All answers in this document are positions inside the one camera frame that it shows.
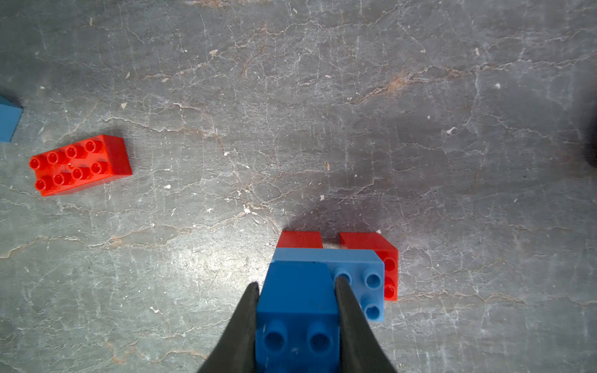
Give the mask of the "dark blue square lego brick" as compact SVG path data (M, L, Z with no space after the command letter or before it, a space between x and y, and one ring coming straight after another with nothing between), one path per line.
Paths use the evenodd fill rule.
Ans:
M326 264L275 261L257 304L259 372L338 372L339 308Z

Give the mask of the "red long lego brick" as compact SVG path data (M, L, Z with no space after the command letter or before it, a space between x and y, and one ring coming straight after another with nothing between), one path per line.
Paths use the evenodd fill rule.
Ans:
M124 139L110 135L34 155L29 167L43 197L73 194L133 174Z

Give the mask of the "light blue long lego brick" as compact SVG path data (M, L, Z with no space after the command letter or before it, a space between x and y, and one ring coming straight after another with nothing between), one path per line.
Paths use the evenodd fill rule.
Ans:
M385 267L373 251L277 248L272 260L326 264L333 280L348 280L368 321L384 320Z

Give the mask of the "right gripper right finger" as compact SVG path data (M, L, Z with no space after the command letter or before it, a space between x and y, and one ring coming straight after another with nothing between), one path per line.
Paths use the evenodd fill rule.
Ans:
M346 278L335 280L335 295L340 314L340 372L396 373Z

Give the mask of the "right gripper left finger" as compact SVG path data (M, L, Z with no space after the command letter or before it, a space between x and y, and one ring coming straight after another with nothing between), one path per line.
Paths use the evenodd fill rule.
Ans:
M259 284L251 282L219 342L198 372L256 372L255 335Z

